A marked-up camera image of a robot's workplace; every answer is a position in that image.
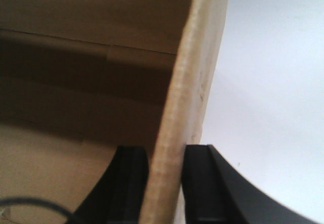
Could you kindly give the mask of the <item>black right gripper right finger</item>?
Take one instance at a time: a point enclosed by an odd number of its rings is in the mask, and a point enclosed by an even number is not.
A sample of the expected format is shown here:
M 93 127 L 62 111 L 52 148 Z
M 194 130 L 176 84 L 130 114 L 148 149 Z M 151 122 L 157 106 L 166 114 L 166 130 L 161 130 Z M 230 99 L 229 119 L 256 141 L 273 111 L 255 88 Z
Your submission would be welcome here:
M 182 168 L 186 223 L 312 223 L 238 173 L 212 145 L 187 145 Z

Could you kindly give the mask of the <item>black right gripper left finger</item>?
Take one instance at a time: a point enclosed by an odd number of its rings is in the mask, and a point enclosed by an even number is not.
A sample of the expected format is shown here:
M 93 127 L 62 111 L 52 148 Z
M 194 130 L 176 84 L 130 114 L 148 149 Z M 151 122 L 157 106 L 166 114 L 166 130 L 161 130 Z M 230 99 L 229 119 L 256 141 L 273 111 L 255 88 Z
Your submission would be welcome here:
M 147 179 L 144 147 L 119 146 L 74 215 L 84 223 L 138 223 Z

